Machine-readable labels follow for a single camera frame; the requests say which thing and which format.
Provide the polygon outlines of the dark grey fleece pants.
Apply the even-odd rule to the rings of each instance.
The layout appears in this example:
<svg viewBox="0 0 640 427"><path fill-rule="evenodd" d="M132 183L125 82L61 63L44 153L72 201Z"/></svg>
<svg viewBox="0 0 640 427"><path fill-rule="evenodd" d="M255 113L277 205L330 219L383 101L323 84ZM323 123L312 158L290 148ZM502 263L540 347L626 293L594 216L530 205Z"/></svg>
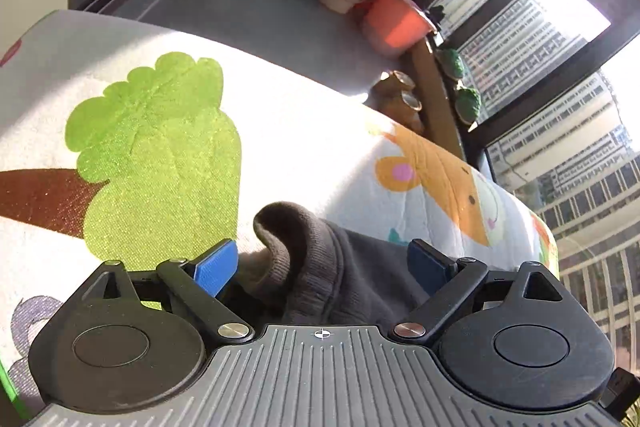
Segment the dark grey fleece pants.
<svg viewBox="0 0 640 427"><path fill-rule="evenodd" d="M221 301L254 329L378 325L391 329L434 294L408 248L350 231L292 202L254 218L262 249L239 254Z"/></svg>

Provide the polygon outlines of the cartoon animal play mat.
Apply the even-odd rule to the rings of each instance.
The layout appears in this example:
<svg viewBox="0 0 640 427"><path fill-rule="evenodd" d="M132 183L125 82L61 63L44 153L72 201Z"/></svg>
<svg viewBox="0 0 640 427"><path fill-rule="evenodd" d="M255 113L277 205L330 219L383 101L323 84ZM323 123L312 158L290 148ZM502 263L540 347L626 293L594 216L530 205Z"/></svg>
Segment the cartoon animal play mat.
<svg viewBox="0 0 640 427"><path fill-rule="evenodd" d="M32 340L100 262L149 270L233 239L268 288L288 267L254 228L273 202L398 251L559 268L548 225L490 176L252 54L74 11L1 52L1 389L21 417L42 407Z"/></svg>

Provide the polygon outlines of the far green knitted shoe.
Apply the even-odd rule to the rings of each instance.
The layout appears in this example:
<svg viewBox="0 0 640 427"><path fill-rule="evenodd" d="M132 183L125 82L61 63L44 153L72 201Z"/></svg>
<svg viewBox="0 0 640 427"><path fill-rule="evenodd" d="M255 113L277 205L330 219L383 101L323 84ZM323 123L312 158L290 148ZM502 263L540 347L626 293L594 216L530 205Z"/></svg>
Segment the far green knitted shoe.
<svg viewBox="0 0 640 427"><path fill-rule="evenodd" d="M453 49L436 49L435 58L442 72L451 80L460 81L464 77L465 66L461 55Z"/></svg>

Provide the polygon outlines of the orange plastic bucket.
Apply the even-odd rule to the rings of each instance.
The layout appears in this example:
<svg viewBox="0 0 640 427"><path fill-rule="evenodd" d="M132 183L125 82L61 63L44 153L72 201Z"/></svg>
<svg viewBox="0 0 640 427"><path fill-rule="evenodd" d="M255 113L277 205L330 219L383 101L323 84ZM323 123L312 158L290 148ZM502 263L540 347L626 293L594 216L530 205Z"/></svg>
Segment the orange plastic bucket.
<svg viewBox="0 0 640 427"><path fill-rule="evenodd" d="M376 52L397 58L437 30L412 0L374 0L361 25Z"/></svg>

